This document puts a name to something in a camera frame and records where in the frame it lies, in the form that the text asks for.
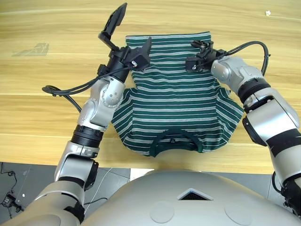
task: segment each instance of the silver arm segment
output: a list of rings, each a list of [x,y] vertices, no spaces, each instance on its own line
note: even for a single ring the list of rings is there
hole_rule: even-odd
[[[211,73],[227,84],[244,104],[243,125],[251,139],[268,146],[286,205],[301,215],[301,133],[297,112],[242,58],[214,60]]]

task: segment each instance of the cable on floor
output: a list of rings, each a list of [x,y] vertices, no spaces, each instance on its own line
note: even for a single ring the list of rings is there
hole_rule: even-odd
[[[96,194],[97,194],[97,192],[98,192],[100,186],[102,185],[103,180],[105,179],[105,177],[108,175],[108,173],[109,173],[111,170],[112,170],[112,168],[110,168],[110,169],[105,173],[104,177],[102,178],[101,182],[99,183],[99,186],[98,186],[98,188],[97,188],[97,190],[96,190],[96,192],[95,192],[95,194],[94,194],[94,196],[93,196],[93,198],[92,198],[92,200],[91,200],[91,203],[89,203],[89,205],[88,205],[87,208],[85,209],[85,214],[86,214],[87,210],[89,209],[90,205],[91,205],[92,203],[94,203],[93,200],[94,200],[94,198],[95,198],[95,196],[96,196]]]

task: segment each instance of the vent grille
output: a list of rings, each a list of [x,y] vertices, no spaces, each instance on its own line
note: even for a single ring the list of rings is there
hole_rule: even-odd
[[[198,194],[190,192],[187,195],[185,195],[183,198],[181,198],[180,200],[208,200],[208,199],[205,199],[204,197],[202,197]]]

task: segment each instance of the small white object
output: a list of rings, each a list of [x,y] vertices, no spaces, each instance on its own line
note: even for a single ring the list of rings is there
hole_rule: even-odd
[[[149,171],[152,171],[154,169],[137,169],[137,168],[131,168],[131,174],[130,174],[130,181],[135,180],[139,177],[144,176]]]

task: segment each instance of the floor tile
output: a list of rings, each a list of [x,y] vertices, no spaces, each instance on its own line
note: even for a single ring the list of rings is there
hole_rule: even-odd
[[[86,200],[85,202],[90,202],[92,197],[94,196],[97,188],[99,187],[99,183],[101,182],[104,175],[107,173],[106,177],[103,179],[103,182],[94,198],[94,200],[99,199],[101,197],[109,198],[111,197],[120,187],[125,185],[128,182],[128,178],[124,176],[117,175],[115,173],[111,173],[105,171],[104,169],[99,168],[97,173],[96,182],[94,186],[86,191]],[[90,216],[95,210],[97,210],[106,200],[100,200],[98,202],[92,203],[89,207],[85,205],[85,208],[88,207],[88,210],[85,214],[86,218]]]
[[[17,183],[13,189],[13,191],[14,191],[13,195],[15,197],[19,194],[19,192],[22,188],[22,185],[28,175],[30,167],[31,167],[31,165],[29,165],[29,164],[16,164],[16,163],[6,163],[6,162],[3,163],[3,171],[4,172],[13,170],[16,173]],[[7,174],[0,175],[0,185],[1,185],[0,186],[0,202],[2,202],[4,200],[6,193],[11,190],[14,183],[15,183],[15,178],[13,176],[10,177]],[[16,213],[15,207],[11,208],[11,214],[12,214],[12,217],[18,215],[18,213]],[[0,224],[6,222],[7,220],[9,220],[8,209],[1,205],[0,206]]]
[[[54,182],[55,169],[56,166],[32,165],[17,196],[17,202],[28,206],[46,186]]]
[[[269,193],[269,186],[271,175],[267,174],[244,174],[244,173],[215,173],[213,174],[223,176],[231,179],[253,191],[267,198]]]
[[[101,168],[105,171],[108,171],[110,168]],[[112,173],[121,175],[123,177],[129,178],[130,177],[130,172],[131,169],[126,169],[126,168],[112,168],[111,171]]]

